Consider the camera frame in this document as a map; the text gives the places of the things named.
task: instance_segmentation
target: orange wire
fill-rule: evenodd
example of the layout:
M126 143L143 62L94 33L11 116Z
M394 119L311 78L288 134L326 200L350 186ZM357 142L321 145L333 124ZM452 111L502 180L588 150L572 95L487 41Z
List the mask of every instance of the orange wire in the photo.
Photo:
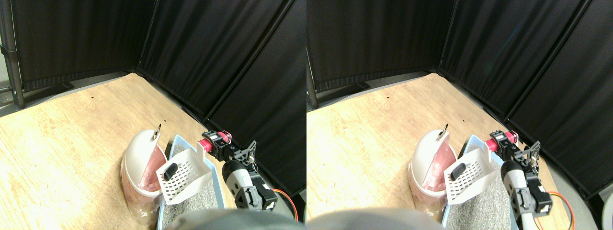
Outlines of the orange wire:
M278 190L276 188L273 188L272 191L276 191L277 193L281 193L283 194L283 196L285 196L290 203L292 203L292 207L294 208L294 217L296 218L296 221L298 221L298 211L296 210L296 205L294 205L294 201L292 201L292 198L290 198L286 193L284 193L281 190Z
M550 191L550 194L555 194L557 196L559 196L560 198L562 198L564 200L564 202L566 202L566 205L568 205L568 209L570 209L571 211L571 217L573 218L572 222L573 222L573 230L575 229L575 219L574 219L574 212L573 212L573 208L571 207L571 204L568 202L568 200L566 200L566 198L564 196L562 196L562 194L558 193L558 192L554 192L554 191Z

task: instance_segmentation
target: litter scoop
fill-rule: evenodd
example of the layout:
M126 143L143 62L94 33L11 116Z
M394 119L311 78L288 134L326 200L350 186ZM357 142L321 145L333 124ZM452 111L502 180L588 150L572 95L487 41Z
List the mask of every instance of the litter scoop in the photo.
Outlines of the litter scoop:
M191 148L170 158L156 174L167 205L179 204L197 194L213 178L204 155Z
M497 174L489 155L477 148L445 169L444 176L448 203L461 204L485 191Z

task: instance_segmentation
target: wooden floor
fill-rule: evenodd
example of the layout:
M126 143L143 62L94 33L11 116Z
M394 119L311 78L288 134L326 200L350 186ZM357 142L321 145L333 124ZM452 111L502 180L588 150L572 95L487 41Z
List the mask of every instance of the wooden floor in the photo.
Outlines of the wooden floor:
M135 74L0 118L0 226L146 229L129 214L120 161L136 133L158 124L162 149L176 134L196 143L206 131ZM223 164L207 158L221 175Z
M459 151L475 134L482 140L504 126L430 74L312 111L307 125L307 218L336 210L368 207L413 209L407 166L419 139L449 124L451 146ZM544 161L540 179L556 191ZM566 229L559 199L545 229Z

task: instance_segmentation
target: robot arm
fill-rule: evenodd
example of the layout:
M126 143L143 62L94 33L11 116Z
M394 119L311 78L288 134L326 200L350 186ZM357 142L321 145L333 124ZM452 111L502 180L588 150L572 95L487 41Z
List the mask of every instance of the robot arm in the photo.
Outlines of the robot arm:
M515 145L518 136L513 131L495 131L490 136L492 139L486 144L504 161L500 173L511 198L517 224L523 226L523 229L536 229L532 219L548 215L553 206L551 195L545 191L538 178L537 160L541 143L536 142L522 151Z
M225 161L222 176L234 197L236 206L248 210L272 210L277 196L257 173L254 140L247 149L241 150L232 144L232 135L226 131L209 131L202 134L197 143L200 156L208 153L218 161Z

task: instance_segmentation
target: black curtain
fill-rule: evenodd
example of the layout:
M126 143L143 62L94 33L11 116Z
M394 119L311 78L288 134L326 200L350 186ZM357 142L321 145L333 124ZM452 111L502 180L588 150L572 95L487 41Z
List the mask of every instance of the black curtain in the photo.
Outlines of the black curtain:
M307 5L315 89L436 69L454 1L328 1Z
M290 196L307 184L306 0L297 0L245 77L213 114Z
M135 68L154 3L11 2L25 91Z
M139 72L205 115L238 77L281 5L160 1Z
M594 0L511 117L593 196L613 180L613 2Z
M443 63L446 75L506 115L580 0L459 1Z

